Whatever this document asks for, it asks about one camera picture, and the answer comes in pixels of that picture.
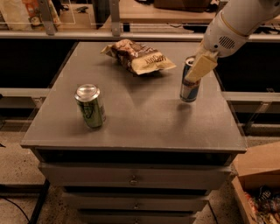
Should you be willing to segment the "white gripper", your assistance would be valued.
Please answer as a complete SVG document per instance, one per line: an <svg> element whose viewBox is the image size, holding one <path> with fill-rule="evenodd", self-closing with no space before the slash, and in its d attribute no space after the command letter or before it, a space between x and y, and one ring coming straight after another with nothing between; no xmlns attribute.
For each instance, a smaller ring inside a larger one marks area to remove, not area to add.
<svg viewBox="0 0 280 224"><path fill-rule="evenodd" d="M207 27L204 39L195 51L195 61L185 79L191 83L217 67L217 52L221 58L236 53L249 38L249 21L244 13L220 11Z"/></svg>

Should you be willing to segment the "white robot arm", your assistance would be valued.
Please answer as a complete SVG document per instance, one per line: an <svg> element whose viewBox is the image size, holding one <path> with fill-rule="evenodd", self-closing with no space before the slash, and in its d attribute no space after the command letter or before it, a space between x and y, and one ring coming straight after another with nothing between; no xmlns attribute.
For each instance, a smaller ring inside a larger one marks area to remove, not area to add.
<svg viewBox="0 0 280 224"><path fill-rule="evenodd" d="M280 14L280 0L229 0L206 29L187 72L194 83L218 65L218 58L236 53L262 24Z"/></svg>

